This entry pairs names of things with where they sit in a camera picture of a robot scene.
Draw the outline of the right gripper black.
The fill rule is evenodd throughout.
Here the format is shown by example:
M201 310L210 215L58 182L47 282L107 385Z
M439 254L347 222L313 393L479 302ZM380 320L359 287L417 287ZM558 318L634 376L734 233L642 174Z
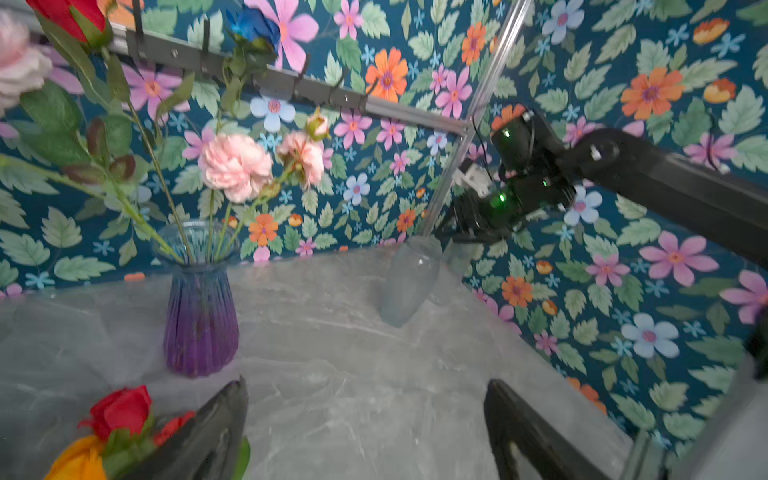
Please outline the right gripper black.
M451 205L449 239L506 240L532 223L565 212L575 196L574 185L552 179L511 179L484 198L468 191Z

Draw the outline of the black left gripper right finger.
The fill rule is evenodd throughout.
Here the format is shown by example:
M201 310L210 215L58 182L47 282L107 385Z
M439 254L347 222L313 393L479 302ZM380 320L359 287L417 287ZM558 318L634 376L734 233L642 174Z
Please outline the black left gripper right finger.
M503 380L488 382L483 411L500 479L521 479L522 459L541 479L607 477Z

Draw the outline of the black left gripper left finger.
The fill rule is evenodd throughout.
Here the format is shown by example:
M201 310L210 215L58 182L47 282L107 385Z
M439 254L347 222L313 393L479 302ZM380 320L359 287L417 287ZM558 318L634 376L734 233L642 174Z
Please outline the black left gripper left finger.
M249 464L244 378L233 380L122 479L242 479Z

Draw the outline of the purple blue glass vase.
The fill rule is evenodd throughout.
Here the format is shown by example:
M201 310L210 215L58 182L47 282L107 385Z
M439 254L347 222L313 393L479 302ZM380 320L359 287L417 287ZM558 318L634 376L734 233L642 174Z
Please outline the purple blue glass vase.
M208 220L167 225L152 242L171 272L163 352L167 367L186 377L222 370L239 348L239 324L228 267L239 259L233 228Z

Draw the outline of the clear ribbed glass vase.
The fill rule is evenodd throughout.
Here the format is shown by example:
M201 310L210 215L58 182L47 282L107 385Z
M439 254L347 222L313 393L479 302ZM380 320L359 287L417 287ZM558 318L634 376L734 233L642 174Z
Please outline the clear ribbed glass vase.
M442 249L432 236L414 236L397 250L386 274L380 316L384 323L403 327L430 295L436 283Z

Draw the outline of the blue rose stem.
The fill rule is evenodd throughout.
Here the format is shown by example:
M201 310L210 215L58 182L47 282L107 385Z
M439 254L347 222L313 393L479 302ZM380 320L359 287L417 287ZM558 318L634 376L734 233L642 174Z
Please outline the blue rose stem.
M219 102L214 136L208 142L219 134L241 134L224 132L221 129L223 116L233 116L236 113L245 86L251 82L254 75L265 73L268 64L275 60L275 47L280 37L278 25L261 10L251 8L230 19L228 33L234 41L234 48L222 62L225 90ZM233 207L229 208L226 200L225 220L229 219Z

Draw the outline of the pink carnation spray stem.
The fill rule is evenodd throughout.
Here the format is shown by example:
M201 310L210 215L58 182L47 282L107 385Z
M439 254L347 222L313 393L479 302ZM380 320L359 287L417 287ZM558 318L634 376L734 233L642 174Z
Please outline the pink carnation spray stem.
M131 147L134 122L127 108L108 106L86 121L72 95L52 78L53 61L35 43L27 26L7 10L1 13L1 110L20 107L35 125L22 141L48 162L41 167L2 155L1 165L30 172L98 198L115 200L153 241L159 232L140 213L133 192L148 168Z

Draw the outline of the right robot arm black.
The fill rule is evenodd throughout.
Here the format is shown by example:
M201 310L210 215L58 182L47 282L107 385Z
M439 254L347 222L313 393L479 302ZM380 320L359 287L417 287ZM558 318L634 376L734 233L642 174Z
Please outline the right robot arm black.
M440 239L491 245L576 204L583 180L610 190L761 268L767 266L767 192L696 165L617 129L598 129L572 147L532 110L506 122L491 142L501 184L455 198L435 230Z

